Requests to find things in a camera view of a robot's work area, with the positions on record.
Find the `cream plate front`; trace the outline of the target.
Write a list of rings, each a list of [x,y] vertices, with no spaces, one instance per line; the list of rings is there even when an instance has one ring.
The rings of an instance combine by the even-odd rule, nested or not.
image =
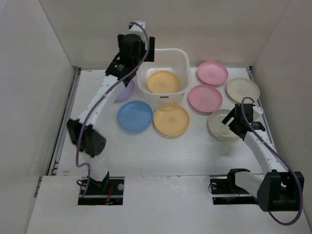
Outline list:
[[[220,109],[213,112],[208,118],[208,127],[210,132],[219,140],[222,141],[237,141],[239,136],[234,134],[227,125],[222,123],[222,120],[230,113],[230,110]]]

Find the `cream plate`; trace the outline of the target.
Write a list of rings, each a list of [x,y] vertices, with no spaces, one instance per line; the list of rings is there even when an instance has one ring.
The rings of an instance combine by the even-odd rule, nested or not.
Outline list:
[[[222,141],[237,141],[239,136],[234,134],[227,125],[222,123],[222,120],[230,113],[230,110],[220,109],[213,112],[208,118],[208,127],[210,132],[219,140]]]
[[[260,98],[258,86],[253,81],[246,78],[234,78],[228,81],[226,91],[229,97],[238,103],[241,103],[245,97],[250,97],[254,101]]]

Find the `cream plate back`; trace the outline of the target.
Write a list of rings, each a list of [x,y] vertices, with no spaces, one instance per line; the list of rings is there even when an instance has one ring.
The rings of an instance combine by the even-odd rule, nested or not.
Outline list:
[[[241,103],[245,97],[250,97],[254,101],[260,98],[258,86],[253,81],[246,78],[234,78],[228,81],[226,91],[229,97],[238,103]]]

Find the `yellow plate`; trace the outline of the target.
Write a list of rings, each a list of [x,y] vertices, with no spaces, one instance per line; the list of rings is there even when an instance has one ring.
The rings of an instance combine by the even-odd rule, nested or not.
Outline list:
[[[155,111],[153,118],[156,129],[169,137],[177,137],[185,133],[190,121],[188,112],[177,104],[162,105]]]
[[[157,71],[149,76],[147,87],[152,93],[175,93],[180,88],[180,80],[170,71]]]

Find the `pink plate front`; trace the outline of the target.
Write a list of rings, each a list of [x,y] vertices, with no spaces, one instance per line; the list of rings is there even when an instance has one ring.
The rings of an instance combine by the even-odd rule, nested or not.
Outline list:
[[[197,85],[188,95],[189,103],[197,111],[211,113],[218,110],[223,102],[222,94],[210,85]]]

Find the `pink plate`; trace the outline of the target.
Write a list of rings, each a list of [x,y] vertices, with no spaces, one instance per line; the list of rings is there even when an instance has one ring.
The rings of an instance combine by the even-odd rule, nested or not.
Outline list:
[[[229,77],[228,70],[222,64],[215,61],[207,61],[199,65],[198,78],[208,85],[222,85]]]
[[[218,110],[223,102],[222,94],[210,85],[197,85],[188,95],[189,103],[197,111],[211,113]]]

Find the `purple plate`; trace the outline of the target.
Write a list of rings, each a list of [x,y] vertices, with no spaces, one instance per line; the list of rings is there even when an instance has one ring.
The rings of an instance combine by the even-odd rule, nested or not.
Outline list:
[[[128,99],[135,91],[136,84],[134,80],[131,80],[128,86],[117,96],[115,99],[116,102],[124,101]]]

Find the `pink plate back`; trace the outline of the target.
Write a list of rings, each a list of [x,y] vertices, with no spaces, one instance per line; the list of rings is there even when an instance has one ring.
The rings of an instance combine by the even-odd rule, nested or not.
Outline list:
[[[199,65],[198,78],[208,85],[222,85],[229,77],[228,70],[222,64],[215,61],[207,61]]]

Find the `blue plate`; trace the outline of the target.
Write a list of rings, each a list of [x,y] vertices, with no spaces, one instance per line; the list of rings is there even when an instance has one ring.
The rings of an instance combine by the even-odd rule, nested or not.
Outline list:
[[[122,105],[117,114],[119,126],[131,133],[145,131],[153,120],[153,110],[144,101],[134,100]]]

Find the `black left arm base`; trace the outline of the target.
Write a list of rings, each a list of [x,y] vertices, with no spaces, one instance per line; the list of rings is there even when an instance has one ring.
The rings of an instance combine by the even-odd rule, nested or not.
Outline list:
[[[103,187],[94,182],[89,183],[87,190],[87,178],[83,177],[77,181],[80,186],[78,205],[80,206],[119,206],[123,205],[124,178],[110,177]]]

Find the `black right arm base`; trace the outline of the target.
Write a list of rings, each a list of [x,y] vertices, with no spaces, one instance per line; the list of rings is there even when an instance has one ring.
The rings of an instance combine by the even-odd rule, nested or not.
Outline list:
[[[208,191],[214,205],[257,205],[256,198],[242,188],[230,185],[225,175],[210,176]]]

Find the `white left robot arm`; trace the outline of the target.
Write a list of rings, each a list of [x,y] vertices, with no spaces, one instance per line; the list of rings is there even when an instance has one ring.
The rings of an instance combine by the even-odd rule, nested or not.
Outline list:
[[[108,170],[100,154],[105,148],[104,119],[119,94],[135,77],[143,62],[155,59],[155,38],[141,33],[119,34],[119,52],[105,71],[103,82],[85,110],[76,118],[67,121],[71,142],[76,146],[76,155],[85,153],[87,160],[78,167],[87,166],[93,188],[104,193],[109,189],[106,178]]]

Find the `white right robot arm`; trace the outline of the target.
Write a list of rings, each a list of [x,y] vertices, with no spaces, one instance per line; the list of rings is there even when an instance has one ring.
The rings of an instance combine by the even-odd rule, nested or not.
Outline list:
[[[231,169],[226,187],[236,193],[245,190],[256,198],[264,212],[300,211],[303,206],[304,177],[291,172],[277,156],[261,122],[254,121],[258,107],[254,104],[236,104],[222,120],[250,148],[263,173],[263,179],[248,169]]]

